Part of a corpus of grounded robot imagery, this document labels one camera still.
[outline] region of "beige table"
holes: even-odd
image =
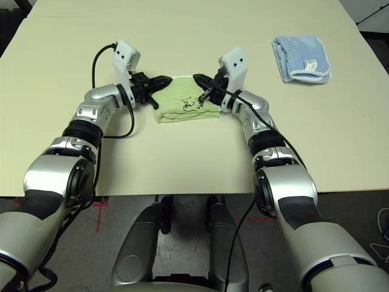
[[[283,83],[271,41],[317,35],[332,67],[326,85]],[[389,78],[336,0],[39,0],[0,59],[0,196],[21,196],[26,169],[61,136],[91,87],[91,63],[126,39],[149,76],[213,75],[236,45],[246,52],[245,88],[265,97],[319,191],[389,188]],[[114,83],[112,53],[97,85]],[[239,120],[157,124],[137,107],[131,139],[104,141],[99,195],[247,193],[252,166]],[[127,113],[111,133],[129,127]]]

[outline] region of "white bracket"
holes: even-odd
[[[220,67],[224,66],[227,69],[226,77],[229,79],[227,90],[232,93],[235,93],[237,90],[243,91],[243,83],[247,73],[246,56],[244,55],[243,49],[241,47],[235,47],[220,57],[219,64]],[[221,110],[225,113],[229,112],[227,105],[230,98],[231,96],[226,94],[221,103]]]
[[[135,72],[136,66],[140,58],[140,52],[138,52],[132,45],[125,40],[120,40],[117,43],[117,47],[114,55],[114,69],[116,80],[118,84],[121,84],[127,93],[131,106],[135,108],[134,94],[131,91],[131,82],[129,80],[128,71]],[[118,100],[119,108],[123,108],[124,104],[121,99]]]

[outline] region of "towel tag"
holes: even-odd
[[[317,68],[316,60],[305,60],[304,65],[305,65],[305,71],[308,71],[308,72],[313,72]]]

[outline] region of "black drawing on towel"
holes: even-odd
[[[198,110],[201,109],[202,106],[204,105],[204,104],[199,100],[199,98],[200,98],[200,97],[198,97],[198,98],[196,99],[197,102],[198,102],[198,105],[197,105],[197,109],[198,109]]]
[[[190,99],[191,97],[188,97],[187,99],[182,99],[181,101],[184,103],[184,107],[182,108],[184,111],[190,113],[191,111],[196,111],[195,109],[190,109],[192,106],[195,105],[195,102],[192,102]]]

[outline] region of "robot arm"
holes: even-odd
[[[318,211],[315,184],[299,156],[271,129],[277,128],[268,102],[243,91],[245,59],[243,51],[235,48],[219,59],[221,69],[214,79],[203,74],[193,77],[205,90],[200,100],[209,97],[221,111],[231,111],[241,121],[253,157],[256,204],[262,213],[276,218],[303,288],[386,291],[388,274],[344,228]]]
[[[72,209],[81,211],[95,191],[98,149],[114,113],[135,102],[150,102],[150,94],[171,82],[169,77],[149,79],[133,73],[139,53],[124,41],[115,54],[118,85],[88,91],[61,137],[31,164],[24,178],[25,198],[14,210],[0,214],[0,290],[16,291],[46,263],[48,253],[70,224]],[[127,69],[131,70],[131,79]]]

